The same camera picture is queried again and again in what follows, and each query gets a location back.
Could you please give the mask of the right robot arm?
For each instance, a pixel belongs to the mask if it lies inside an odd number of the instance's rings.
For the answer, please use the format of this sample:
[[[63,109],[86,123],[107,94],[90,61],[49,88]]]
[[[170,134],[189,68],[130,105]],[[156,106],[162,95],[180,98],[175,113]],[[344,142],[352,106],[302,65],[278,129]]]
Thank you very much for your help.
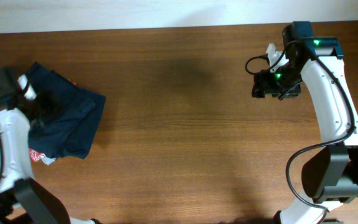
[[[270,44],[262,59],[268,68],[255,72],[252,96],[283,100],[308,88],[321,142],[301,171],[302,191],[278,211],[274,223],[326,223],[332,210],[358,198],[358,114],[347,87],[341,45],[335,37],[317,37],[307,21],[283,32],[284,49]]]

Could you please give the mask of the dark navy blue shorts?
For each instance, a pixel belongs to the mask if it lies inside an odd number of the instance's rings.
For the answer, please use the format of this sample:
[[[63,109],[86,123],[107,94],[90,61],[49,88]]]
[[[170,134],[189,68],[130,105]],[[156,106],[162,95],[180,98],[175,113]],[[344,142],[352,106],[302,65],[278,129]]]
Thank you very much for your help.
[[[38,62],[25,75],[41,106],[29,131],[29,147],[49,158],[85,159],[101,122],[106,97],[76,86]]]

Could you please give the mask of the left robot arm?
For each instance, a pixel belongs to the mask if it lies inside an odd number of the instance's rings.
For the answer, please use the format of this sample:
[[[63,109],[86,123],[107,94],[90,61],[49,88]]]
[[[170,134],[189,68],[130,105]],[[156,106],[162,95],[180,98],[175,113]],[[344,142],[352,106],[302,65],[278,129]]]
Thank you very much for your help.
[[[37,63],[16,77],[0,68],[0,223],[76,223],[34,178],[30,153],[84,159],[105,97]]]

